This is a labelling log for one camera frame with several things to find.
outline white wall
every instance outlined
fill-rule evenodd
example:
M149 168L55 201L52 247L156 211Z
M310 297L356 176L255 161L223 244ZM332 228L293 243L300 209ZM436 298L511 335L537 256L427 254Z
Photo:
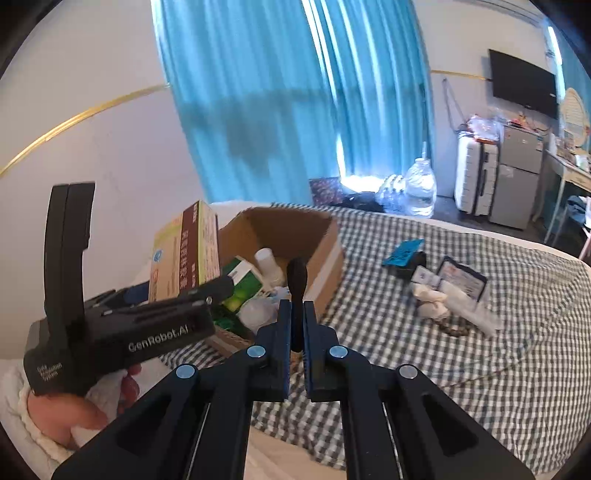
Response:
M164 81L150 0L63 0L0 78L0 167L74 115Z
M134 280L154 234L203 189L170 90L99 113L34 150L0 179L0 358L22 357L44 316L43 245L51 187L95 181L85 298Z
M535 11L527 0L511 0ZM414 0L432 70L467 73L490 78L488 49L499 50L549 70L544 31L506 12L462 0ZM443 96L445 75L431 74L435 110L434 169L438 194L452 196L456 176L457 139L449 126ZM508 115L519 106L492 96L492 86L482 80L448 76L466 116L489 116L494 107ZM452 108L454 127L461 119ZM546 128L549 119L535 114L536 124Z

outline blue packet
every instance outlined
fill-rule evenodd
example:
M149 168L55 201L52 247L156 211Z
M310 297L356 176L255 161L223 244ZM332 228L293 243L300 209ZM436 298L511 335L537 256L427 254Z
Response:
M396 247L396 250L392 252L392 255L390 255L387 259L385 259L382 262L382 265L406 267L408 265L409 260L413 257L413 255L416 252L418 252L421 249L424 242L424 238L416 240L405 240Z

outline white suitcase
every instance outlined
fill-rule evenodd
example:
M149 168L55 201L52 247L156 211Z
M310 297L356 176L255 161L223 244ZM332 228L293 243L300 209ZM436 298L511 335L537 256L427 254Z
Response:
M471 137L460 137L457 150L456 206L472 215L488 215L495 191L499 149Z

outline human hand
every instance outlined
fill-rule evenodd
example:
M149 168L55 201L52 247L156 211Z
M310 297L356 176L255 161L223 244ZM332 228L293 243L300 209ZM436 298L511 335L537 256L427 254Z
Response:
M121 381L121 402L118 414L123 413L138 399L139 386L131 375L141 372L141 365L128 368ZM36 396L29 393L27 409L33 423L41 432L64 447L75 449L71 428L82 427L101 430L106 427L107 416L89 400L69 393Z

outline plastic water bottle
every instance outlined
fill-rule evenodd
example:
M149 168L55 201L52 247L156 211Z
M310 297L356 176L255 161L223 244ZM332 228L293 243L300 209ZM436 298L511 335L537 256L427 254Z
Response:
M404 215L404 177L402 175L390 175L378 192L375 194L378 202L386 213Z
M435 174L427 158L427 143L423 143L423 156L414 161L404 176L404 201L408 215L431 218L437 198Z

